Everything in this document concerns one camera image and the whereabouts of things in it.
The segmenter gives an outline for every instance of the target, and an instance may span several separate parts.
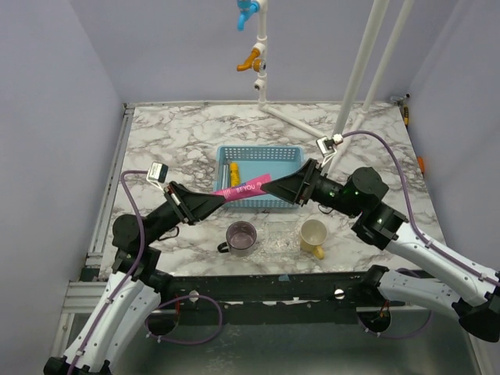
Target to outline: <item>yellow cup handle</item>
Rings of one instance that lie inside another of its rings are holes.
[[[314,250],[312,250],[312,254],[317,257],[319,260],[325,257],[325,252],[321,246],[316,246]]]

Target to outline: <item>blue faucet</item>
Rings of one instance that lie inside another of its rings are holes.
[[[260,10],[260,5],[258,2],[253,2],[251,0],[236,0],[237,6],[240,8],[240,18],[237,20],[237,29],[243,31],[245,28],[245,22],[250,20],[253,13],[257,13]]]

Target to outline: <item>pink package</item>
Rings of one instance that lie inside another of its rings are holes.
[[[271,175],[266,173],[262,176],[256,177],[253,180],[239,184],[238,186],[228,187],[227,189],[222,189],[214,191],[212,194],[223,195],[226,202],[237,201],[238,199],[256,197],[257,195],[267,194],[266,192],[260,190],[260,187],[271,181]]]

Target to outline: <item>dark mug handle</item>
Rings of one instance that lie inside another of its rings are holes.
[[[222,244],[220,244],[219,246],[217,246],[217,250],[220,253],[229,252],[229,246],[227,245],[227,242],[223,242]]]

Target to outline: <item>blue basket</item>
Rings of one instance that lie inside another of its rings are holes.
[[[304,163],[304,152],[298,146],[220,146],[216,157],[216,183],[214,190],[223,186],[223,166],[228,161],[238,165],[241,182],[269,173],[273,180],[292,174]],[[228,202],[224,207],[252,209],[292,209],[291,205],[270,194]]]

